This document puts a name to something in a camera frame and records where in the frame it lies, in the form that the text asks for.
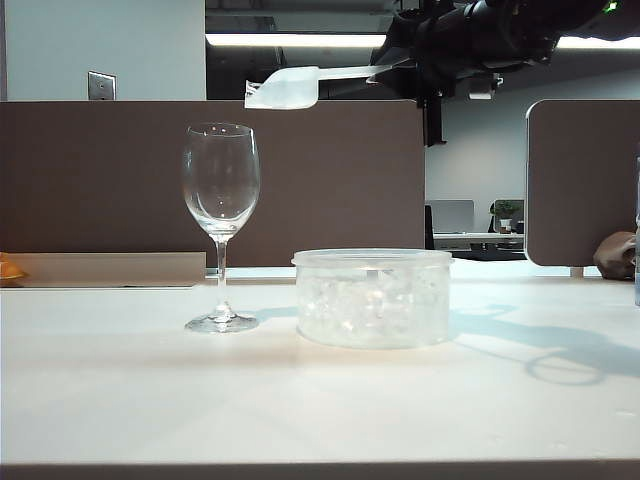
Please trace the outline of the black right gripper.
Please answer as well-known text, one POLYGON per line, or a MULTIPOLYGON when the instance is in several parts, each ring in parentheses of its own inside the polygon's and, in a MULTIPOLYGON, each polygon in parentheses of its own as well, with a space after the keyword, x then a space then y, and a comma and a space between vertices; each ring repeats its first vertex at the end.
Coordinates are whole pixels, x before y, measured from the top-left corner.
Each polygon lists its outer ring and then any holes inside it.
POLYGON ((396 93, 403 99, 451 97, 462 80, 481 73, 474 57, 472 18, 477 3, 422 3, 421 12, 399 12, 371 65, 415 63, 394 68, 396 93))

